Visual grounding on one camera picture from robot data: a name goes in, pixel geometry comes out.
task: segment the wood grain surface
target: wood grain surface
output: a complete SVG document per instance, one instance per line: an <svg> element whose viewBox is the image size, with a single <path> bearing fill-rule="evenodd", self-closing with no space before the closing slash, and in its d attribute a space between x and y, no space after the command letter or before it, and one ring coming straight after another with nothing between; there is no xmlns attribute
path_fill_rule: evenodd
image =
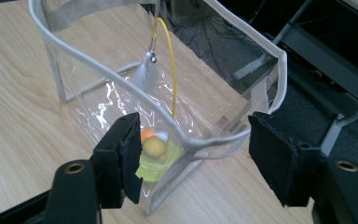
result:
<svg viewBox="0 0 358 224"><path fill-rule="evenodd" d="M93 143L57 97L28 2L0 4L0 212L51 187L55 170L87 159ZM310 209L283 208L247 148L205 161L150 216L126 200L104 223L312 223Z"/></svg>

